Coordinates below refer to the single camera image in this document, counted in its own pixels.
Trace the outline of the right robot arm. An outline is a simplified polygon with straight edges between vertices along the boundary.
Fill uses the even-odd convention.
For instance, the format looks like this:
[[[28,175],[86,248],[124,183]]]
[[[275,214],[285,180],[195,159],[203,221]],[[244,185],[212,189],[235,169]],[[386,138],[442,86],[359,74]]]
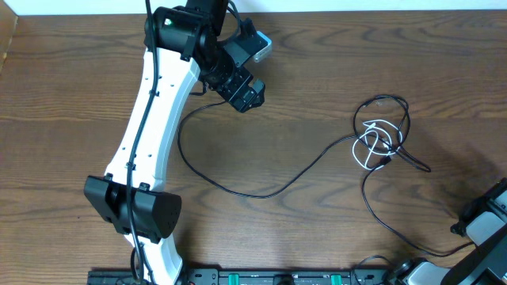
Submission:
[[[451,232],[469,238],[475,249],[441,281],[457,285],[506,284],[506,179],[468,203]]]

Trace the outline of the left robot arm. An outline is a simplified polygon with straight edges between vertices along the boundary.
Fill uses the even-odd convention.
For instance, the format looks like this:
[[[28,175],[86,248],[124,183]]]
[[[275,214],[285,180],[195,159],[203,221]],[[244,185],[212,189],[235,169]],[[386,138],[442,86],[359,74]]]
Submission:
[[[271,42],[250,19],[220,39],[232,1],[188,1],[147,10],[143,78],[118,150],[101,177],[90,176],[85,197],[98,214],[132,244],[131,272],[137,284],[174,284],[183,261],[173,230],[181,198],[165,191],[170,148],[182,109],[201,82],[238,112],[265,100],[265,83],[245,67],[261,61]]]

